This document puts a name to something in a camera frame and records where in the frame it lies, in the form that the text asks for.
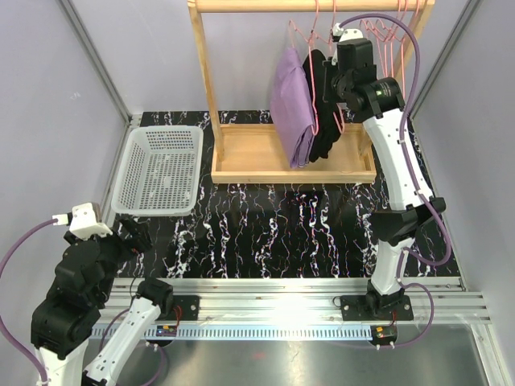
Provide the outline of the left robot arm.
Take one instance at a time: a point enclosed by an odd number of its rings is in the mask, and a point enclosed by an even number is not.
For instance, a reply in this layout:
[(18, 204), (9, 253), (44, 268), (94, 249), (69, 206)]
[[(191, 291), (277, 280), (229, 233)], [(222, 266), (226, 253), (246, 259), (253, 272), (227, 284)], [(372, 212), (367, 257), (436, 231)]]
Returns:
[(126, 238), (97, 220), (71, 218), (64, 235), (69, 246), (31, 319), (31, 343), (43, 368), (43, 385), (115, 385), (145, 330), (173, 313), (172, 286), (156, 278), (143, 280), (112, 338), (83, 364), (119, 265), (153, 247), (147, 224), (130, 216), (120, 223)]

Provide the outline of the black trousers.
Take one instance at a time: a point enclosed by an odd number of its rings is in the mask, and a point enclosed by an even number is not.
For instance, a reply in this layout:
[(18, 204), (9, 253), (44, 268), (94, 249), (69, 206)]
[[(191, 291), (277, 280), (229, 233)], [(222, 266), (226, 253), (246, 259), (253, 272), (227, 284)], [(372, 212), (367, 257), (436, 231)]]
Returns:
[[(309, 161), (315, 162), (319, 158), (328, 158), (333, 144), (340, 139), (341, 134), (337, 129), (335, 120), (333, 118), (333, 113), (337, 111), (337, 104), (332, 102), (325, 102), (323, 100), (325, 76), (323, 62), (326, 60), (326, 56), (320, 50), (314, 49), (312, 51), (312, 59), (315, 74), (316, 108), (319, 114), (319, 133), (316, 137), (314, 137), (309, 155)], [(303, 70), (305, 71), (307, 83), (309, 82), (308, 67), (308, 59), (306, 57), (303, 62)]]

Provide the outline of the pink hanger of black trousers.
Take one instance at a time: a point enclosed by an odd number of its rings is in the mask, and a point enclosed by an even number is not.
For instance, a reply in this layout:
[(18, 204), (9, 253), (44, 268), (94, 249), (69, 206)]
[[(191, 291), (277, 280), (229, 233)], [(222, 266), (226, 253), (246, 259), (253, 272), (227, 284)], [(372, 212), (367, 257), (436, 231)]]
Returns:
[[(328, 45), (329, 53), (332, 55), (334, 53), (333, 49), (333, 27), (336, 21), (336, 1), (332, 0), (332, 22), (331, 26), (329, 27), (329, 35), (327, 40), (323, 40)], [(340, 134), (344, 133), (344, 116), (343, 116), (343, 110), (339, 105), (336, 106), (337, 111), (333, 113), (333, 118), (336, 123), (336, 127), (339, 130)]]

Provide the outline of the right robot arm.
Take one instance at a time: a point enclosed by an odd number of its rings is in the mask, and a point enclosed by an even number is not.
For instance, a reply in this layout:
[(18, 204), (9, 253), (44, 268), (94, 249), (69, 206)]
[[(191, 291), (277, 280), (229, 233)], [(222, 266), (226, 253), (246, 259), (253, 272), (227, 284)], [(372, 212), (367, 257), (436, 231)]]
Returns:
[(324, 62), (323, 98), (346, 104), (372, 141), (389, 193), (389, 208), (373, 213), (371, 229), (378, 239), (377, 262), (365, 294), (341, 296), (345, 320), (413, 319), (402, 288), (406, 252), (416, 232), (446, 208), (434, 196), (419, 165), (402, 116), (405, 101), (398, 82), (378, 78), (373, 45), (360, 33), (341, 35), (335, 55)]

